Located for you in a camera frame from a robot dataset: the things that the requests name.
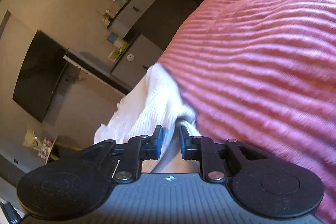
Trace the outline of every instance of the pink ribbed garment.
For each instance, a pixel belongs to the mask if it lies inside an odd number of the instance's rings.
[[[336,0],[205,0],[159,62],[203,135],[312,170],[336,223]]]

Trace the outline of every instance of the white round knob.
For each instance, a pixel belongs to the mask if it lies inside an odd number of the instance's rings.
[[[134,58],[135,58],[134,54],[129,54],[129,55],[127,56],[127,60],[128,60],[128,61],[133,61]]]

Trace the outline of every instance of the black flat screen tv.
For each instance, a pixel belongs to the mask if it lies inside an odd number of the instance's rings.
[[[67,64],[66,49],[38,30],[17,77],[13,100],[42,122]]]

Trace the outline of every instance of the pink fabric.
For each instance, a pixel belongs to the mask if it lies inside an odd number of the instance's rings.
[[[245,140],[315,172],[336,223],[336,0],[205,0],[159,62],[216,141]]]

